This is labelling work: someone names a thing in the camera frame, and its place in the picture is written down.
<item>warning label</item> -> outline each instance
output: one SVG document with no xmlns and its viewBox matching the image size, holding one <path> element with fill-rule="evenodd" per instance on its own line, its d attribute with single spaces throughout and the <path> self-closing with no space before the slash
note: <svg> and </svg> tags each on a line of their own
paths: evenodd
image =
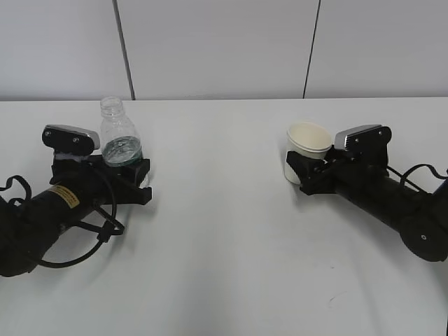
<svg viewBox="0 0 448 336">
<path fill-rule="evenodd" d="M 70 209 L 79 205 L 79 199 L 72 191 L 63 185 L 54 185 L 48 191 L 59 195 L 70 207 Z"/>
</svg>

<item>plastic water bottle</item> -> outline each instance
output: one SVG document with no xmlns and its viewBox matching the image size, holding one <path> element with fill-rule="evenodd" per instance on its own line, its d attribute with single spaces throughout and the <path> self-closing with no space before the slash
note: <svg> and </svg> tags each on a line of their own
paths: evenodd
<svg viewBox="0 0 448 336">
<path fill-rule="evenodd" d="M 132 121 L 125 115 L 120 98 L 101 100 L 101 151 L 105 163 L 121 167 L 140 160 L 140 137 Z"/>
</svg>

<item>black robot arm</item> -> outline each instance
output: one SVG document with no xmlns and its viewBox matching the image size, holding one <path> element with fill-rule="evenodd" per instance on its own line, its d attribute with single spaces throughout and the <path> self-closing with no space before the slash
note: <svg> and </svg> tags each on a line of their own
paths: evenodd
<svg viewBox="0 0 448 336">
<path fill-rule="evenodd" d="M 397 231 L 408 249 L 420 258 L 445 260 L 448 256 L 448 182 L 430 194 L 407 180 L 414 167 L 400 175 L 400 181 L 390 178 L 388 170 L 395 172 L 388 166 L 390 140 L 388 127 L 356 127 L 336 136 L 324 160 L 290 151 L 286 162 L 299 177 L 303 193 L 341 195 Z M 425 166 L 433 171 L 432 166 Z M 413 188 L 405 182 L 412 183 Z"/>
<path fill-rule="evenodd" d="M 53 186 L 32 197 L 28 183 L 21 176 L 13 176 L 5 188 L 0 188 L 9 189 L 16 180 L 26 192 L 24 199 L 9 202 L 0 197 L 0 275 L 4 277 L 30 272 L 37 265 L 64 268 L 84 261 L 111 236 L 125 231 L 115 219 L 119 204 L 146 204 L 152 197 L 151 188 L 139 187 L 150 169 L 148 159 L 110 167 L 101 155 L 91 155 L 99 148 L 98 135 L 77 127 L 48 125 L 42 139 L 55 150 Z M 110 214 L 101 208 L 103 204 L 112 205 Z M 93 211 L 104 217 L 102 227 L 82 221 Z M 43 260 L 59 236 L 74 226 L 97 233 L 98 242 L 74 260 Z"/>
</svg>

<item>cup rim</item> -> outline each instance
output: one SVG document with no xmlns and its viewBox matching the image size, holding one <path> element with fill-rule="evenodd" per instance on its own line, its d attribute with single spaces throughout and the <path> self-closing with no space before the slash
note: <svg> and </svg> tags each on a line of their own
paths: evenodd
<svg viewBox="0 0 448 336">
<path fill-rule="evenodd" d="M 310 148 L 310 147 L 307 147 L 307 146 L 302 145 L 301 143 L 298 143 L 298 142 L 294 141 L 294 139 L 293 139 L 292 136 L 291 136 L 291 129 L 292 129 L 294 126 L 297 126 L 297 125 L 303 125 L 303 124 L 312 125 L 313 127 L 319 128 L 320 130 L 322 130 L 322 131 L 324 131 L 326 134 L 328 134 L 328 135 L 330 136 L 330 145 L 329 145 L 328 147 L 325 147 L 325 148 Z M 295 123 L 295 124 L 292 124 L 292 125 L 288 128 L 288 131 L 286 132 L 286 135 L 287 135 L 287 137 L 288 137 L 288 140 L 289 140 L 294 146 L 297 146 L 298 148 L 300 148 L 300 149 L 302 149 L 302 150 L 304 150 L 304 151 L 308 151 L 308 152 L 310 152 L 310 153 L 322 153 L 322 152 L 326 152 L 326 151 L 328 151 L 328 150 L 331 148 L 331 146 L 333 145 L 333 141 L 331 140 L 331 135 L 330 135 L 330 133 L 328 133 L 328 131 L 327 131 L 324 127 L 322 127 L 322 126 L 320 126 L 320 125 L 317 125 L 317 124 L 315 124 L 315 123 L 313 123 L 313 122 L 297 122 L 297 123 Z"/>
</svg>

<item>paper cup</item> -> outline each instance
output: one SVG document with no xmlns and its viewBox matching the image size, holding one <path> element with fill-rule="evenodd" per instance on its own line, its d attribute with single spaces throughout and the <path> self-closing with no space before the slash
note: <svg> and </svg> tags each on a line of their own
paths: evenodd
<svg viewBox="0 0 448 336">
<path fill-rule="evenodd" d="M 294 151 L 307 158 L 323 159 L 333 144 L 331 134 L 325 128 L 311 122 L 291 125 L 287 135 L 286 155 L 289 151 Z M 299 177 L 286 162 L 286 157 L 285 177 L 291 183 L 300 184 Z"/>
</svg>

